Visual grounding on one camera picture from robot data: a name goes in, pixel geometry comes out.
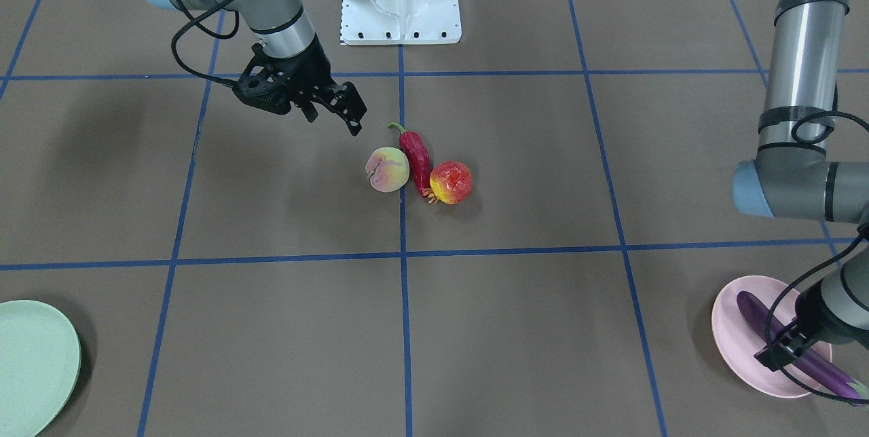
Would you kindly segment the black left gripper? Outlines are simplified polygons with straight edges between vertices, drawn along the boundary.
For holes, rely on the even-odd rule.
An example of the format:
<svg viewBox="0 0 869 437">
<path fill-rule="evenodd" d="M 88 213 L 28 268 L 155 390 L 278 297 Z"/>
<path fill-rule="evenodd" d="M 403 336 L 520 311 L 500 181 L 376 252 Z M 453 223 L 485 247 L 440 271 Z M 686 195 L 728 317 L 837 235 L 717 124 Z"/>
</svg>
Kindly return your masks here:
<svg viewBox="0 0 869 437">
<path fill-rule="evenodd" d="M 794 365 L 800 371 L 809 373 L 810 368 L 820 368 L 826 362 L 826 358 L 813 349 L 811 340 L 803 334 L 796 320 L 782 324 L 774 318 L 769 322 L 771 341 L 767 341 L 764 322 L 759 327 L 758 335 L 766 344 L 754 354 L 754 359 L 770 371 Z"/>
</svg>

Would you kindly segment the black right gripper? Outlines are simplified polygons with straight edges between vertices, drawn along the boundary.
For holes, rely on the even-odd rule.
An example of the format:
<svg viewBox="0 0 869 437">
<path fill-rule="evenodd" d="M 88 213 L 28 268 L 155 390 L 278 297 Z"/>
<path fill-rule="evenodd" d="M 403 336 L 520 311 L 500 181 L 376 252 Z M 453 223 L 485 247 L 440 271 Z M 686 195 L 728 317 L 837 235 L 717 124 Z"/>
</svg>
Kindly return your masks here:
<svg viewBox="0 0 869 437">
<path fill-rule="evenodd" d="M 367 106 L 353 82 L 334 82 L 318 36 L 288 58 L 268 56 L 261 43 L 252 45 L 252 51 L 248 66 L 232 85 L 241 103 L 276 115 L 288 115 L 298 107 L 309 122 L 317 118 L 317 103 L 340 118 L 351 136 L 360 134 Z"/>
</svg>

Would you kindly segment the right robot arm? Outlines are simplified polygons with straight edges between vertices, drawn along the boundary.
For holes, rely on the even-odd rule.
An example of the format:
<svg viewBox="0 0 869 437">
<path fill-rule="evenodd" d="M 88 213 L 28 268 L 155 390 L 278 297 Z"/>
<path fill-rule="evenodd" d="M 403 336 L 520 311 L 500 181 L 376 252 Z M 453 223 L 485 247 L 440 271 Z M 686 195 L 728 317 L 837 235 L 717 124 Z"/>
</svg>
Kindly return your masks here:
<svg viewBox="0 0 869 437">
<path fill-rule="evenodd" d="M 146 0 L 184 14 L 186 23 L 170 41 L 178 66 L 190 75 L 229 88 L 237 100 L 275 115 L 299 109 L 309 122 L 319 109 L 341 119 L 351 135 L 361 131 L 367 108 L 354 84 L 337 83 L 316 28 L 302 0 Z M 246 24 L 255 36 L 252 58 L 237 78 L 193 69 L 183 62 L 178 43 L 190 29 L 205 30 L 212 14 L 227 11 L 235 26 Z"/>
</svg>

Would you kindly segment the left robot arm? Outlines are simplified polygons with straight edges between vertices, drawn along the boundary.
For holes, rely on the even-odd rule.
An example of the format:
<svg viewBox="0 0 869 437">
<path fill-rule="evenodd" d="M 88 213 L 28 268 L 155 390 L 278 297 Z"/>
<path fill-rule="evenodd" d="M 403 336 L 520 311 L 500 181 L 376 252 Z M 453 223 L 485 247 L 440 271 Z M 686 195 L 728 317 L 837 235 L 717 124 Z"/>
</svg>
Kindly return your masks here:
<svg viewBox="0 0 869 437">
<path fill-rule="evenodd" d="M 849 223 L 867 239 L 867 164 L 828 161 L 838 119 L 839 50 L 850 0 L 778 0 L 758 148 L 739 164 L 733 202 L 744 214 Z M 757 354 L 773 371 L 820 341 L 867 345 L 867 252 L 802 292 L 795 320 Z"/>
</svg>

